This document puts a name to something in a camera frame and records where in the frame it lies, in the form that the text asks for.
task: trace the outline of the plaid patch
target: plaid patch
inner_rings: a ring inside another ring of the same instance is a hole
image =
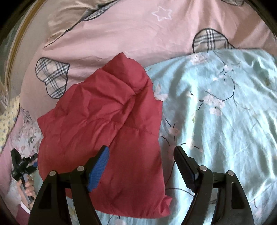
[[[67,73],[70,64],[61,63],[49,58],[40,58],[36,65],[37,78],[45,83],[46,91],[51,98],[59,99],[66,90]]]
[[[244,1],[243,0],[222,0],[223,2],[226,2],[230,5],[234,5],[234,6],[242,6]]]
[[[199,31],[192,43],[193,53],[204,52],[213,49],[232,49],[235,48],[231,45],[228,39],[218,31],[207,28]]]
[[[110,7],[112,7],[114,4],[118,3],[120,0],[115,0],[102,8],[96,10],[93,14],[89,15],[87,18],[85,18],[83,21],[88,21],[97,18],[98,16],[102,15],[104,12],[106,12]]]

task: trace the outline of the person's arm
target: person's arm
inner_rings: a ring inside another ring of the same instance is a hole
[[[25,193],[27,196],[33,196],[35,199],[36,193],[34,188],[34,181],[30,176],[28,176],[28,179],[29,179],[28,182],[25,183],[25,187],[27,188],[25,190]],[[29,221],[30,213],[35,201],[33,201],[30,205],[28,205],[25,195],[20,188],[21,184],[22,184],[21,180],[17,182],[17,189],[21,196],[21,203],[18,206],[16,221],[20,225],[27,225]]]

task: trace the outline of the maroon sleeve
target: maroon sleeve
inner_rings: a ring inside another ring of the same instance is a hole
[[[27,212],[25,212],[24,209],[20,205],[18,205],[16,221],[20,225],[28,225],[29,217],[30,217],[30,215]]]

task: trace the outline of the silver screw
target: silver screw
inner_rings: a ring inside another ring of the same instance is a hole
[[[234,173],[233,171],[231,171],[231,170],[228,171],[228,174],[229,174],[230,176],[235,175],[235,173]]]
[[[56,172],[55,172],[55,171],[51,171],[51,172],[49,173],[49,175],[50,175],[50,176],[55,176],[55,175],[56,175]]]
[[[208,168],[205,167],[205,166],[200,166],[199,169],[202,170],[202,171],[206,171]]]
[[[84,169],[85,169],[85,168],[84,168],[83,166],[77,167],[77,171],[79,171],[79,172],[83,171]]]

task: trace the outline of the white cuff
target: white cuff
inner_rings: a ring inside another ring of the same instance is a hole
[[[27,212],[28,214],[31,214],[31,211],[26,207],[26,205],[23,204],[23,202],[21,202],[20,205],[21,205],[21,208],[23,208],[23,210],[25,212]]]

